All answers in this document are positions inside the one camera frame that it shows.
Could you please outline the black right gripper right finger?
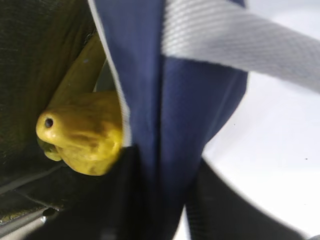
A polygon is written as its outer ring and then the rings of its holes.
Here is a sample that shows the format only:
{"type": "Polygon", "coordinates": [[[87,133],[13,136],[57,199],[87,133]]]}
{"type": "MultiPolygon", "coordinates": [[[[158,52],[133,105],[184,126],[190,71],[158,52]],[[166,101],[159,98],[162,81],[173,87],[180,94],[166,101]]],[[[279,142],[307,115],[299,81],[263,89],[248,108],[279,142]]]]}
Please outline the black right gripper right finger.
{"type": "Polygon", "coordinates": [[[302,240],[232,190],[202,160],[190,186],[186,214],[193,240],[302,240]]]}

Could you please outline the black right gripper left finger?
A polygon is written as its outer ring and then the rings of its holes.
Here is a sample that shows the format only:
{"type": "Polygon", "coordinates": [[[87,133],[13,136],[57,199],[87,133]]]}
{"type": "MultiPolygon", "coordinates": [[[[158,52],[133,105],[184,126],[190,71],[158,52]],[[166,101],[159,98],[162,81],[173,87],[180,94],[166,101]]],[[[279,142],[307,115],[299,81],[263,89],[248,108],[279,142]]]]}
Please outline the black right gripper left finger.
{"type": "Polygon", "coordinates": [[[137,146],[126,147],[111,171],[77,204],[27,240],[140,240],[142,192],[137,146]]]}

